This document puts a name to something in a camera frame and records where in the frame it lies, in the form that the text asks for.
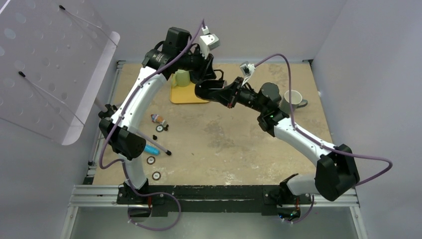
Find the black mug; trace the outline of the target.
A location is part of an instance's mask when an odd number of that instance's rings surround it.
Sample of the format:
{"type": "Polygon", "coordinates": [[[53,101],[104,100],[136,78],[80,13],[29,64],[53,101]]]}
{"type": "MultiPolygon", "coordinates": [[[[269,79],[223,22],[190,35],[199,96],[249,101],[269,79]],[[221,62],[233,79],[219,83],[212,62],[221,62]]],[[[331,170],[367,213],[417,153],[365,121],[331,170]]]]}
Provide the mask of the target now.
{"type": "Polygon", "coordinates": [[[228,85],[226,80],[203,80],[198,81],[195,84],[194,93],[195,95],[206,101],[211,101],[213,97],[211,96],[213,92],[222,90],[228,85]]]}

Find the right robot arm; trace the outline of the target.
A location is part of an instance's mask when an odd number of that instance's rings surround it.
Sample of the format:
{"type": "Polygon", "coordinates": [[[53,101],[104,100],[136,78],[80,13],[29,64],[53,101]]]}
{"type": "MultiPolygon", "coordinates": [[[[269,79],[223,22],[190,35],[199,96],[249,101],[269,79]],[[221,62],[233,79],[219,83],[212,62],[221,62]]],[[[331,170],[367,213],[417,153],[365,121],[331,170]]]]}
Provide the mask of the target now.
{"type": "Polygon", "coordinates": [[[231,84],[224,80],[203,80],[195,84],[195,95],[203,100],[217,102],[227,108],[244,105],[260,113],[257,118],[261,129],[280,139],[302,155],[315,167],[314,174],[293,174],[279,186],[279,199],[290,203],[302,194],[319,194],[335,201],[347,190],[360,182],[360,176],[351,155],[351,149],[342,144],[317,139],[313,134],[304,136],[306,130],[281,110],[279,88],[273,83],[264,83],[258,92],[243,86],[244,79],[237,77],[231,84]]]}

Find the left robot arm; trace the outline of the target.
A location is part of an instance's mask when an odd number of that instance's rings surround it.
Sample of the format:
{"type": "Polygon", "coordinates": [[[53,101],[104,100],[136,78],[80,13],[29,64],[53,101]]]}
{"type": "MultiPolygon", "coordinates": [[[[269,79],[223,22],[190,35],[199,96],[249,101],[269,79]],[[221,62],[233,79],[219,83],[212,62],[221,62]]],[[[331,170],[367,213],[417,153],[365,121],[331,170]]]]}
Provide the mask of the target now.
{"type": "Polygon", "coordinates": [[[107,165],[100,159],[99,166],[107,169],[117,162],[122,163],[125,185],[131,188],[129,197],[135,203],[148,199],[148,179],[141,161],[146,137],[137,133],[147,108],[178,70],[193,72],[201,80],[215,78],[211,51],[219,45],[219,38],[206,26],[201,26],[194,35],[181,28],[169,28],[165,40],[145,54],[138,78],[123,103],[108,106],[107,112],[99,114],[99,128],[105,143],[119,155],[107,165]]]}

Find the light green mug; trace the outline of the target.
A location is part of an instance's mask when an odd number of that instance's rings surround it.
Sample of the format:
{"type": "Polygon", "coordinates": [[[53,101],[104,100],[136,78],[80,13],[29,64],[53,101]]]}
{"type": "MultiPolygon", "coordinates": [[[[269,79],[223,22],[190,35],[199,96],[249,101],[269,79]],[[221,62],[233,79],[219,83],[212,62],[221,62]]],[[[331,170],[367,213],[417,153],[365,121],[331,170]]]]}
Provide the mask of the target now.
{"type": "Polygon", "coordinates": [[[187,87],[191,83],[190,72],[186,70],[177,70],[172,75],[172,88],[187,87]]]}

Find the grey-blue mug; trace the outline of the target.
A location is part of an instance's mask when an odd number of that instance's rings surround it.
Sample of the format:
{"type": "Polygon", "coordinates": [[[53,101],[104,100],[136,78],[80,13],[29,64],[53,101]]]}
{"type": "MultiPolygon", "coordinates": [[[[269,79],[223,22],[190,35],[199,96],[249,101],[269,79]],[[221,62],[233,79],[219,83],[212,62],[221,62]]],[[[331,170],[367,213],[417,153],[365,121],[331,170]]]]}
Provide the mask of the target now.
{"type": "Polygon", "coordinates": [[[308,100],[303,99],[303,96],[296,90],[286,91],[279,104],[281,110],[287,114],[291,114],[296,109],[304,108],[307,105],[308,100]]]}

